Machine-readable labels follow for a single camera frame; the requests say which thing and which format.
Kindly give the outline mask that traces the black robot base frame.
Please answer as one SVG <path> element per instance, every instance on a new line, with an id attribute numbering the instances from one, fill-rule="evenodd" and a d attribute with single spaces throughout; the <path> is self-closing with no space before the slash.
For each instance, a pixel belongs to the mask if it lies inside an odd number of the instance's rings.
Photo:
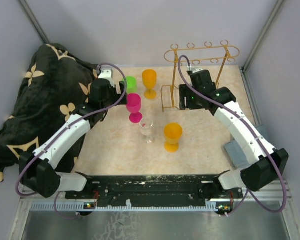
<path id="1" fill-rule="evenodd" d="M 67 200 L 88 200 L 86 210 L 230 212 L 241 187 L 223 190 L 216 174 L 88 176 L 81 192 Z"/>

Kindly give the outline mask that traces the green plastic wine glass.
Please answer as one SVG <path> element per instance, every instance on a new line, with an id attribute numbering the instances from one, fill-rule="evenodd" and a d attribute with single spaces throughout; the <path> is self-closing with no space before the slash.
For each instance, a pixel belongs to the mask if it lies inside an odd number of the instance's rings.
<path id="1" fill-rule="evenodd" d="M 126 81 L 127 81 L 127 89 L 126 93 L 129 94 L 136 94 L 138 91 L 138 86 L 137 86 L 137 79 L 133 76 L 126 76 Z"/>

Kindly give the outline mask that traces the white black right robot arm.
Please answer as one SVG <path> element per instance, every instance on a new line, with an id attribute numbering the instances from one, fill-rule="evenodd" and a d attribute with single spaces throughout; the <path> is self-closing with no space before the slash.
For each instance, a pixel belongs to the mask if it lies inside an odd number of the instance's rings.
<path id="1" fill-rule="evenodd" d="M 205 109 L 217 118 L 230 132 L 243 151 L 247 166 L 221 174 L 213 185 L 213 192 L 219 198 L 225 198 L 233 188 L 247 187 L 256 192 L 278 178 L 275 167 L 284 172 L 289 159 L 288 152 L 276 149 L 269 143 L 245 116 L 236 97 L 227 87 L 217 88 L 210 72 L 195 68 L 187 72 L 191 87 L 179 86 L 182 110 Z"/>

